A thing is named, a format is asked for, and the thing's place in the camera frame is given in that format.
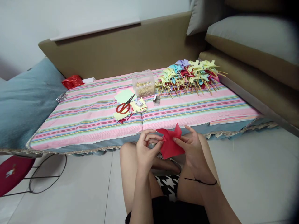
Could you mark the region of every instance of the stack of paper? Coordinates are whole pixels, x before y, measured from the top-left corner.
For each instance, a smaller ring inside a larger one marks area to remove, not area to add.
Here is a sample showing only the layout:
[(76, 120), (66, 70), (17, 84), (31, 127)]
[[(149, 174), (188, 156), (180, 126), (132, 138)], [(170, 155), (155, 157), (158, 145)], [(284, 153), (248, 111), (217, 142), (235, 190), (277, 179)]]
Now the stack of paper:
[[(129, 89), (119, 91), (119, 93), (114, 98), (120, 104), (122, 104), (122, 103), (126, 103), (131, 98), (131, 96), (133, 96), (133, 94), (135, 94), (133, 88), (129, 88)], [(142, 107), (139, 107), (138, 105), (136, 105), (135, 100), (137, 100), (136, 95), (134, 95), (134, 98), (132, 99), (132, 101), (130, 103), (131, 109), (127, 113), (125, 113), (125, 114), (121, 114), (118, 112), (113, 113), (113, 116), (114, 116), (116, 122), (123, 123), (124, 121), (128, 120), (132, 116), (132, 114), (143, 112), (143, 111), (147, 110), (147, 106), (142, 98), (139, 100), (143, 103)]]
[(131, 108), (132, 108), (132, 113), (138, 113), (138, 112), (144, 112), (147, 110), (147, 106), (144, 102), (144, 100), (142, 98), (140, 98), (139, 100), (140, 102), (143, 103), (143, 105), (141, 107), (139, 107), (138, 105), (135, 104), (135, 102), (131, 102)]

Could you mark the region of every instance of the red scissors handle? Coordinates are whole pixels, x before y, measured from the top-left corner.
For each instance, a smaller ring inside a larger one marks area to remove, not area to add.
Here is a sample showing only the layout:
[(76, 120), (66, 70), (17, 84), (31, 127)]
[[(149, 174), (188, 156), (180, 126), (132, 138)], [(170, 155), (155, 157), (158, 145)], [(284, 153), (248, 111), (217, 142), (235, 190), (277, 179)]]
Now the red scissors handle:
[(122, 103), (122, 104), (119, 104), (116, 108), (116, 112), (120, 113), (120, 114), (125, 114), (127, 113), (128, 111), (130, 110), (130, 104), (127, 104), (127, 103)]

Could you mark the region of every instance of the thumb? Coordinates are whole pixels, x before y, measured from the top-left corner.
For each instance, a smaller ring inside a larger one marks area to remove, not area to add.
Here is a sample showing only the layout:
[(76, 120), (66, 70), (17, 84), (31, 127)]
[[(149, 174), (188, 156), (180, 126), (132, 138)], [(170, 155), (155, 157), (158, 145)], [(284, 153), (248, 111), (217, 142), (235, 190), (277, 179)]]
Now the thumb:
[(153, 153), (157, 154), (160, 148), (162, 147), (163, 143), (164, 143), (163, 141), (158, 141), (158, 143), (152, 149)]
[(187, 144), (187, 143), (183, 142), (183, 141), (182, 141), (181, 139), (179, 139), (179, 138), (173, 138), (173, 140), (174, 140), (174, 142), (175, 142), (178, 146), (182, 147), (182, 148), (186, 151), (186, 148), (188, 147), (188, 144)]

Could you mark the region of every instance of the hand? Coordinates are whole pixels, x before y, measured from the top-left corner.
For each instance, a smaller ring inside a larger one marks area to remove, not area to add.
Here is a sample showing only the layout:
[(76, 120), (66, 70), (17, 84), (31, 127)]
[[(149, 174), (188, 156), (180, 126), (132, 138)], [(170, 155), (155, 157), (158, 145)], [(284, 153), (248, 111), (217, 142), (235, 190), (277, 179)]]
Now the hand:
[[(156, 130), (148, 129), (144, 130), (137, 142), (137, 162), (138, 169), (142, 169), (144, 172), (149, 172), (153, 165), (153, 160), (157, 156), (162, 144), (164, 143), (161, 136), (155, 133)], [(157, 143), (154, 148), (149, 149), (148, 145), (151, 143)]]
[(201, 181), (213, 182), (215, 178), (206, 162), (197, 132), (187, 125), (185, 128), (191, 132), (192, 136), (190, 138), (181, 136), (181, 139), (173, 138), (174, 142), (185, 150), (186, 162), (194, 177)]

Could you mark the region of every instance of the scissors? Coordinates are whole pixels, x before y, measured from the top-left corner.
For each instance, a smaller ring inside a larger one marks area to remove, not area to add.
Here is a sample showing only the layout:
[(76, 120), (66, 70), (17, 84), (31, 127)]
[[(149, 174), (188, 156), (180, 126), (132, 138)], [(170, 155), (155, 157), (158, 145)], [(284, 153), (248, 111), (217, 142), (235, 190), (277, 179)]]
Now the scissors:
[(122, 103), (122, 104), (119, 104), (116, 108), (116, 112), (120, 113), (120, 114), (125, 114), (127, 113), (129, 110), (130, 110), (130, 102), (132, 101), (132, 99), (134, 98), (135, 94), (133, 96), (131, 96), (131, 98), (125, 102), (125, 103)]

